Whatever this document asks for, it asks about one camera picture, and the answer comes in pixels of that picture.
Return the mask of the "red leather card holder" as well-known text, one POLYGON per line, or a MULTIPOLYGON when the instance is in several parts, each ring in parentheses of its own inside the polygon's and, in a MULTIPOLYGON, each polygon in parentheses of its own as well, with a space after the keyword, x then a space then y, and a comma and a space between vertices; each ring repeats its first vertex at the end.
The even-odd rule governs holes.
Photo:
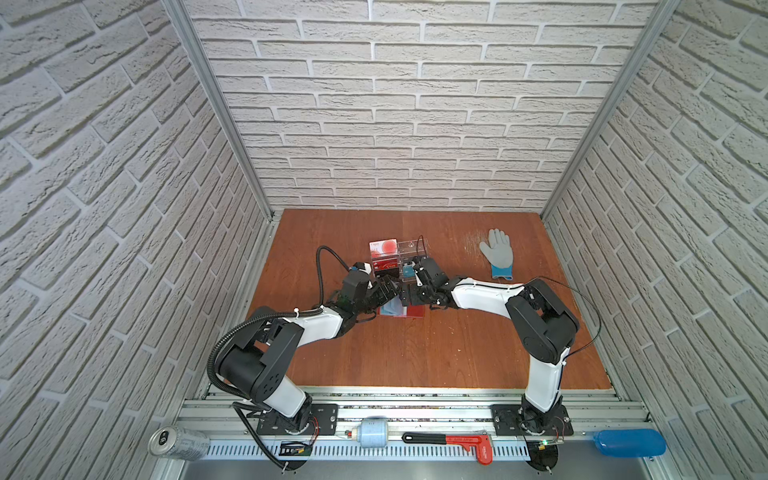
POLYGON ((378 309, 380 316, 397 318, 424 318, 426 310, 424 305, 405 305, 399 297, 388 301, 378 309))

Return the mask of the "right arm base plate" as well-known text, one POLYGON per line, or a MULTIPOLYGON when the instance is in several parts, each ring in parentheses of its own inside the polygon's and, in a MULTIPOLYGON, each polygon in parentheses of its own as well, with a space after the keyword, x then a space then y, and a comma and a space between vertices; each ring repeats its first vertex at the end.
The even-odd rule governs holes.
POLYGON ((569 437, 574 434, 570 416, 562 403, 542 413, 532 406, 496 404, 490 407, 497 436, 569 437))

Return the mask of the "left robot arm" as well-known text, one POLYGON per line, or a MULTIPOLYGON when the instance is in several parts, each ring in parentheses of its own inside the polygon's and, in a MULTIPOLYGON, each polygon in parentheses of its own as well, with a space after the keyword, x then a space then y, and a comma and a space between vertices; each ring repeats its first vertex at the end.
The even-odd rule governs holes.
POLYGON ((214 345, 206 365, 208 378, 222 391, 304 424, 310 397, 287 376, 296 351, 344 336, 362 315, 373 314, 400 291, 400 282, 392 276, 373 278, 352 269, 326 304, 293 312, 258 310, 214 345))

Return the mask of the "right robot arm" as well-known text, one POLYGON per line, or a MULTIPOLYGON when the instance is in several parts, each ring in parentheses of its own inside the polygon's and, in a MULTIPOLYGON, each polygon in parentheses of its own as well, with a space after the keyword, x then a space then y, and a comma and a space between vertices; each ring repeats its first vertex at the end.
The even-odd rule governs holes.
POLYGON ((503 285, 470 277, 449 277, 428 256, 416 257, 413 271, 413 295, 418 302, 431 307, 476 310, 510 320, 530 357, 521 408, 539 415, 555 408, 562 398, 563 371, 580 323, 544 280, 503 285))

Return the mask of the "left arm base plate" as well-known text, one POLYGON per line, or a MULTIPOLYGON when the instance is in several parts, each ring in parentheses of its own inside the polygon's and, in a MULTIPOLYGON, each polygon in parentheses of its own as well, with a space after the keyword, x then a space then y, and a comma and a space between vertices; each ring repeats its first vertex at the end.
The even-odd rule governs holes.
POLYGON ((339 405, 312 404, 301 409, 294 417, 286 417, 275 410, 262 413, 257 425, 259 435, 313 435, 335 436, 339 405))

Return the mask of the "clear acrylic card display stand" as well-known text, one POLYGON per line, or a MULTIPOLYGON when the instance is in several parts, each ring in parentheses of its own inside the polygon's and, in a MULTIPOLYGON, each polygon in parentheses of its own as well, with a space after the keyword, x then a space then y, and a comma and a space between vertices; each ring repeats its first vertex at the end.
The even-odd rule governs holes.
POLYGON ((415 265, 428 255, 423 236, 416 240, 385 239, 369 243, 373 274, 376 278, 390 276, 404 283, 416 283, 415 265))

